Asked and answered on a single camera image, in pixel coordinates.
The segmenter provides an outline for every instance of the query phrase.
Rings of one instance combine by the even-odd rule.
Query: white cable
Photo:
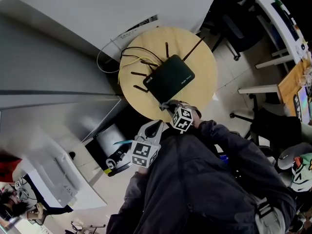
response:
[[[99,64],[98,64],[98,57],[99,57],[99,55],[101,54],[102,50],[103,50],[103,49],[104,49],[104,48],[105,48],[108,44],[106,44],[103,48],[101,48],[101,50],[99,51],[99,53],[98,53],[98,55],[97,55],[97,67],[100,69],[100,71],[102,71],[102,72],[104,72],[104,73],[107,73],[107,74],[112,74],[112,73],[116,73],[116,72],[118,72],[118,71],[119,71],[119,69],[118,69],[118,70],[116,70],[116,71],[107,72],[107,71],[102,70],[102,69],[100,68]]]

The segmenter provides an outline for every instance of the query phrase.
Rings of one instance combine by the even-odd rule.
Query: router antenna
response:
[[[182,61],[185,61],[187,57],[189,57],[189,55],[194,51],[194,49],[201,43],[201,41],[204,40],[205,37],[203,37],[202,39],[199,40],[199,42],[194,46],[193,49],[191,49],[191,51],[182,59]]]
[[[166,56],[167,58],[169,58],[169,46],[167,42],[166,42]]]

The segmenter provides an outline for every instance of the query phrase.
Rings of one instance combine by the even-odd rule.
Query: person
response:
[[[193,115],[193,131],[162,140],[151,167],[131,178],[107,234],[284,234],[296,203],[265,155],[225,126]],[[216,144],[229,164],[216,155]]]
[[[22,189],[16,190],[11,184],[6,184],[1,189],[0,217],[3,220],[10,221],[14,217],[21,217],[27,220],[44,221],[47,215],[60,215],[73,211],[68,205],[64,208],[50,207],[28,175],[20,178],[19,182]]]

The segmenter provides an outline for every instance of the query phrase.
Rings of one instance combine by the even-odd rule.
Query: black router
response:
[[[131,72],[133,75],[146,77],[143,84],[147,90],[137,85],[134,85],[134,87],[146,93],[150,91],[159,103],[169,101],[195,78],[195,74],[184,61],[203,40],[204,38],[202,38],[183,59],[177,55],[169,57],[168,43],[166,43],[168,59],[157,67],[156,70],[153,70],[150,75],[147,76],[145,74]]]

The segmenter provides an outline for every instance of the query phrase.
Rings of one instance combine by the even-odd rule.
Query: tiled floor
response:
[[[206,36],[206,43],[212,48],[217,37],[210,35],[207,31],[203,31],[202,35]],[[274,52],[274,49],[272,49],[270,40],[264,38],[253,48],[242,53],[239,61],[235,61],[226,46],[226,42],[223,41],[214,52],[218,68],[218,83],[215,93],[218,100],[212,100],[202,110],[202,118],[204,120],[213,119],[244,136],[250,127],[250,123],[237,118],[230,119],[229,114],[236,112],[248,115],[252,112],[252,101],[247,95],[240,95],[237,92],[239,88],[275,84],[281,81],[281,72],[277,67],[272,66],[260,70],[256,70],[254,67],[260,61],[270,58],[271,52]],[[74,163],[85,178],[90,181],[96,173],[94,169],[97,164],[83,146],[77,147],[74,151],[77,154]],[[106,201],[106,207],[74,211],[70,214],[55,216],[55,219],[61,226],[68,229],[70,229],[71,220],[82,221],[85,224],[107,223],[109,216],[117,213],[122,205],[126,187],[136,170],[137,167],[133,166],[114,177],[102,175],[94,185],[94,189]]]

